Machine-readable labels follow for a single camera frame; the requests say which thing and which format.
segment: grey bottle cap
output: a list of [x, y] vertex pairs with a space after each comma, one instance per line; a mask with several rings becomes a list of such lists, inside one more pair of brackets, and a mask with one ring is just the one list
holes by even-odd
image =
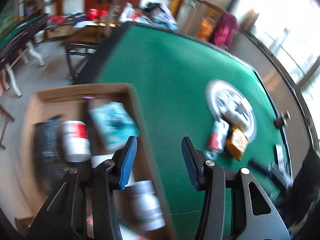
[[146, 194], [154, 194], [155, 191], [153, 189], [151, 180], [142, 180], [137, 181], [132, 185], [132, 195], [140, 196]]

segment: black package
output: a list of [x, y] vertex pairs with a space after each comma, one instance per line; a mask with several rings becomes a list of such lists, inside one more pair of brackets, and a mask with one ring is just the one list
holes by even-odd
[[34, 134], [34, 161], [38, 182], [49, 193], [59, 185], [67, 169], [59, 156], [61, 115], [36, 124]]

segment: pool table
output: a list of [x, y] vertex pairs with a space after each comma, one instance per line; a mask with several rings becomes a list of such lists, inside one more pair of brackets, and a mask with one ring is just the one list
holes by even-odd
[[[256, 138], [240, 162], [228, 152], [216, 162], [235, 171], [247, 167], [250, 158], [267, 165], [275, 162], [274, 146], [279, 144], [290, 173], [285, 133], [274, 127], [278, 112], [261, 78], [253, 67], [209, 43], [125, 23], [101, 45], [75, 81], [127, 82], [137, 89], [178, 239], [194, 238], [204, 197], [189, 181], [181, 139], [189, 136], [196, 149], [206, 149], [213, 117], [204, 91], [215, 79], [230, 83], [248, 99], [257, 122]], [[264, 189], [277, 191], [268, 178], [252, 173]], [[226, 192], [224, 236], [230, 231], [230, 216], [231, 195]]]

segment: round plate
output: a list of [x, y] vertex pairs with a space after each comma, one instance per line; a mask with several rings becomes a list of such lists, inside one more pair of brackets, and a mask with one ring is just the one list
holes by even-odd
[[[205, 89], [205, 98], [211, 115], [214, 118], [223, 118], [223, 109], [231, 107], [236, 109], [244, 95], [231, 84], [222, 80], [212, 80]], [[243, 116], [249, 121], [249, 127], [243, 133], [249, 138], [251, 143], [257, 134], [257, 123], [253, 110], [243, 113]]]

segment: white table leg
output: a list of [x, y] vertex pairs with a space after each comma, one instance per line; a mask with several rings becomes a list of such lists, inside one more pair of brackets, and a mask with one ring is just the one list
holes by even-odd
[[13, 70], [11, 69], [9, 64], [5, 65], [5, 69], [7, 70], [8, 74], [10, 76], [12, 87], [13, 87], [14, 91], [16, 92], [17, 96], [20, 98], [22, 96], [22, 93], [20, 92], [19, 88], [17, 87], [16, 79], [13, 74]]
[[21, 58], [23, 59], [23, 61], [24, 61], [25, 65], [29, 63], [29, 61], [28, 61], [28, 59], [27, 59], [26, 55], [22, 52], [22, 50], [21, 50], [21, 49], [19, 49], [19, 55], [21, 55]]
[[3, 82], [4, 89], [8, 91], [10, 87], [7, 83], [7, 72], [5, 71], [4, 68], [1, 70], [1, 75], [2, 75], [2, 82]]
[[29, 47], [29, 53], [30, 53], [30, 55], [33, 56], [33, 57], [35, 57], [35, 58], [39, 61], [40, 66], [43, 66], [43, 65], [45, 64], [45, 63], [44, 63], [44, 60], [43, 60], [42, 56], [33, 49], [32, 42], [31, 42], [31, 41], [28, 41], [28, 42], [27, 42], [27, 46]]

